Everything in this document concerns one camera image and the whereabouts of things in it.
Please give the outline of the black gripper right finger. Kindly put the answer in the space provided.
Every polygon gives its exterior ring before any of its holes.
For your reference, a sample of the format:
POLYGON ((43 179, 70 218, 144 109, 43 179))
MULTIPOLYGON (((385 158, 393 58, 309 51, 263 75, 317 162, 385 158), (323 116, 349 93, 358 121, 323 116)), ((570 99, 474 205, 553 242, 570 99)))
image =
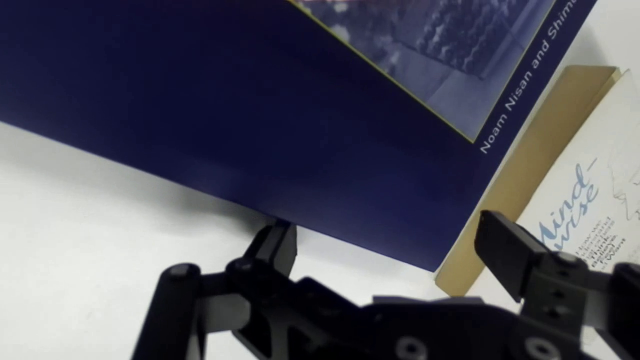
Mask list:
POLYGON ((640 267, 589 270, 553 253, 502 212, 484 210, 474 251, 502 288, 522 304, 508 341, 510 360, 596 360, 582 350, 593 328, 622 360, 640 360, 640 267))

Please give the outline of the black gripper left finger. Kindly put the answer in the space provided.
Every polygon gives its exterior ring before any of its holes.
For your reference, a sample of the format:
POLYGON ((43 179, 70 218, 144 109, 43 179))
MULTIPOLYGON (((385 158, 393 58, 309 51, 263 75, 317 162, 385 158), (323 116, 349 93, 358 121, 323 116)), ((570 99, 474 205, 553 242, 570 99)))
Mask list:
POLYGON ((230 332, 258 360, 374 360, 363 311, 311 278, 290 281, 295 255, 295 226, 277 220, 217 274, 166 269, 132 360, 205 360, 213 332, 230 332))

